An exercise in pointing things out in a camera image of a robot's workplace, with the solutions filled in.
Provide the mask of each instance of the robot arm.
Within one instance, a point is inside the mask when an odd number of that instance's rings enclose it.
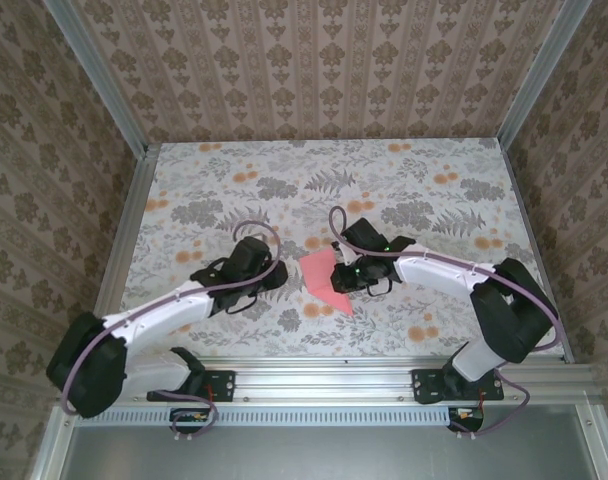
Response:
[[[337,264],[331,276],[334,290],[350,293],[366,289],[381,281],[416,283],[443,293],[471,300],[482,337],[468,342],[442,368],[426,376],[423,394],[416,400],[435,403],[442,400],[479,398],[478,382],[494,384],[493,371],[508,362],[520,363],[533,351],[551,328],[549,317],[524,295],[513,291],[495,278],[517,285],[542,302],[555,315],[555,310],[528,270],[519,261],[507,258],[498,265],[478,264],[430,249],[407,237],[396,237],[392,242],[379,234],[365,219],[345,229],[341,236],[358,249],[386,253],[386,257],[357,255],[346,245],[334,244],[342,251],[344,264]]]
[[[287,279],[286,266],[276,268],[258,282],[252,279],[272,264],[268,246],[246,237],[229,258],[221,258],[195,272],[190,281],[140,307],[97,318],[84,313],[76,318],[62,339],[46,373],[62,391],[73,365],[82,351],[100,335],[106,335],[89,353],[73,380],[68,400],[83,417],[100,414],[115,401],[155,390],[196,395],[204,376],[202,364],[183,348],[154,358],[137,354],[161,336],[190,323],[199,322],[226,310],[237,313],[252,306],[263,291],[282,286]],[[251,280],[237,288],[224,289],[231,283]],[[230,312],[242,297],[254,300]]]

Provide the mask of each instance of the pink fabric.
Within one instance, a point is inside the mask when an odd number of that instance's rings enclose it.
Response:
[[[300,258],[304,283],[306,283],[306,288],[311,295],[337,310],[353,315],[353,308],[348,295],[337,293],[331,285],[331,274],[335,263],[335,253],[331,248]]]

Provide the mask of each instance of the wall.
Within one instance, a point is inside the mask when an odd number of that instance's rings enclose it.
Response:
[[[0,0],[0,479],[29,471],[45,366],[93,308],[133,168],[45,7]]]
[[[608,1],[594,1],[509,150],[573,351],[608,408]]]
[[[75,0],[150,142],[495,136],[560,0]]]

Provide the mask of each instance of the floral tablecloth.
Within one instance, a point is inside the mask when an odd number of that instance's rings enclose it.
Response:
[[[173,332],[152,352],[184,346],[202,356],[450,355],[479,335],[469,302],[419,285],[395,284],[377,298],[353,294],[353,316],[310,295],[298,259],[328,248],[333,205],[346,208],[349,224],[364,216],[389,239],[410,236],[476,262],[512,256],[540,279],[495,139],[165,144],[122,307],[164,294],[228,256],[235,225],[258,219],[282,237],[287,284],[241,314],[220,313]]]

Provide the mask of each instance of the gray leaf pattern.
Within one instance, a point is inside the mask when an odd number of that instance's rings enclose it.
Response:
[[[473,172],[472,159],[485,168]],[[289,278],[259,294],[248,310],[180,329],[150,352],[182,346],[201,356],[450,355],[479,334],[470,302],[421,285],[396,284],[385,297],[351,295],[352,317],[308,292],[298,260],[329,248],[333,205],[347,210],[349,223],[367,218],[389,239],[407,235],[476,262],[513,256],[539,276],[495,140],[165,144],[123,308],[167,293],[228,257],[233,229],[247,219],[278,228]],[[260,228],[240,233],[261,236],[275,252]],[[7,270],[0,263],[0,277],[19,273]]]

